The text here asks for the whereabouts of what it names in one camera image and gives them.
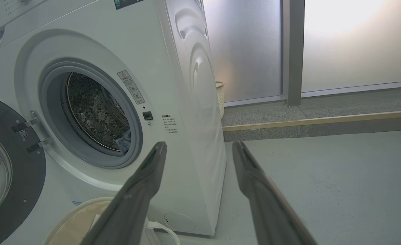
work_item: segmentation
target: warning label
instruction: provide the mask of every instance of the warning label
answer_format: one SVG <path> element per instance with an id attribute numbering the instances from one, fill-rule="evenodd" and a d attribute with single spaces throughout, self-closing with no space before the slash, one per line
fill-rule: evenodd
<path id="1" fill-rule="evenodd" d="M 122 82 L 125 84 L 126 88 L 129 90 L 130 94 L 135 100 L 136 104 L 142 104 L 145 103 L 143 96 L 141 95 L 140 91 L 138 90 L 137 86 L 135 85 L 135 82 L 132 80 L 130 77 L 129 73 L 127 71 L 121 71 L 117 73 L 119 75 L 119 78 L 122 80 Z"/>
<path id="2" fill-rule="evenodd" d="M 176 119 L 170 115 L 161 115 L 166 133 L 177 133 Z"/>

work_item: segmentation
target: white woven basket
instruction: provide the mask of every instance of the white woven basket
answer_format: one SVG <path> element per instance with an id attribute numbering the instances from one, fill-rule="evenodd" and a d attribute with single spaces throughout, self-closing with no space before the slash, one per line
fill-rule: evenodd
<path id="1" fill-rule="evenodd" d="M 225 113 L 225 84 L 223 82 L 216 82 L 217 97 L 219 98 L 220 118 L 223 118 Z"/>

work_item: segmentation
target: dark gray door frame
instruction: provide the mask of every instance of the dark gray door frame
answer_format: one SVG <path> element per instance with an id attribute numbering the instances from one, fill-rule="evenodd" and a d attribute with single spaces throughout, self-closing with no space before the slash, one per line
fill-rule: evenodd
<path id="1" fill-rule="evenodd" d="M 302 94 L 305 0 L 282 0 L 282 94 L 299 105 Z"/>

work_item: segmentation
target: floor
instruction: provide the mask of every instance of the floor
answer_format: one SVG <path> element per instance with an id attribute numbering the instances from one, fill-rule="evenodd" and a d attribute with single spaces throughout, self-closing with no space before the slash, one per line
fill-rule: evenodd
<path id="1" fill-rule="evenodd" d="M 401 244 L 401 131 L 245 143 L 319 245 Z M 257 244 L 231 144 L 216 234 L 180 235 L 182 245 Z"/>
<path id="2" fill-rule="evenodd" d="M 270 123 L 330 116 L 401 111 L 401 88 L 303 98 L 301 105 L 284 101 L 226 107 L 223 126 Z"/>

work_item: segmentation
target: wooden trim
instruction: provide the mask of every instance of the wooden trim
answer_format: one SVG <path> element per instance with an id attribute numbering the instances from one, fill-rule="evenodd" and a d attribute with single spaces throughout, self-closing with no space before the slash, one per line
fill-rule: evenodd
<path id="1" fill-rule="evenodd" d="M 401 117 L 401 111 L 387 112 L 387 113 L 370 113 L 370 114 L 359 114 L 349 116 L 332 116 L 322 118 L 310 118 L 294 121 L 274 121 L 263 124 L 245 124 L 235 126 L 225 126 L 223 131 L 238 131 L 238 130 L 258 130 L 265 128 L 277 128 L 277 127 L 290 127 L 290 126 L 302 126 L 302 125 L 314 125 L 314 124 L 334 124 L 343 123 L 346 121 L 367 121 L 387 118 L 399 118 Z"/>

